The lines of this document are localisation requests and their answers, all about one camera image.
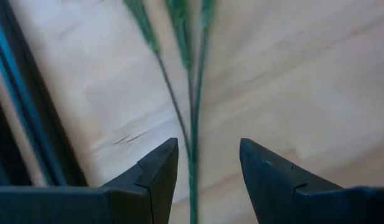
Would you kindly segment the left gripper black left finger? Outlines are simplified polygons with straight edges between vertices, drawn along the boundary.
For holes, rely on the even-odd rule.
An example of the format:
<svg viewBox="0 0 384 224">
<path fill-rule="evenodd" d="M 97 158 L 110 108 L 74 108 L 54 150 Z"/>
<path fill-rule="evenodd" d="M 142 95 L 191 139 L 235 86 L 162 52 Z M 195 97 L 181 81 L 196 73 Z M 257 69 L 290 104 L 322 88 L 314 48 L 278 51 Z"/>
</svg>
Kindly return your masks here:
<svg viewBox="0 0 384 224">
<path fill-rule="evenodd" d="M 113 223 L 169 223 L 178 161 L 178 139 L 169 138 L 104 184 Z"/>
</svg>

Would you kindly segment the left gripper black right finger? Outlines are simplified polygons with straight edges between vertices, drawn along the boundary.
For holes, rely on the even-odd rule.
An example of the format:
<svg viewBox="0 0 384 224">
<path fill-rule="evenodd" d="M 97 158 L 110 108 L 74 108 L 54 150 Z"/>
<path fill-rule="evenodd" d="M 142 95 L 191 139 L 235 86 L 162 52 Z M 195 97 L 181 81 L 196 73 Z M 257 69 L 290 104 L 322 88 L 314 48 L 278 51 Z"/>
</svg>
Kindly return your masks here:
<svg viewBox="0 0 384 224">
<path fill-rule="evenodd" d="M 309 194 L 341 189 L 248 138 L 240 140 L 240 164 L 259 223 L 290 223 L 297 189 Z"/>
</svg>

